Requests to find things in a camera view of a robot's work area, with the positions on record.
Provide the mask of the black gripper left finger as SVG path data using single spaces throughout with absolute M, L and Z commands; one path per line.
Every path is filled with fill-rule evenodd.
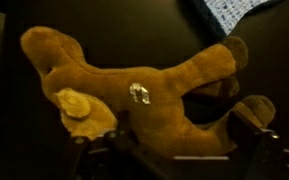
M 62 180 L 122 180 L 114 140 L 121 136 L 109 131 L 91 141 L 86 136 L 70 138 L 62 154 Z

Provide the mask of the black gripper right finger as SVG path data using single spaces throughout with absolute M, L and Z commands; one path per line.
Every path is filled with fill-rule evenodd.
M 228 134 L 247 159 L 244 180 L 274 180 L 281 165 L 280 136 L 257 127 L 238 111 L 229 113 Z

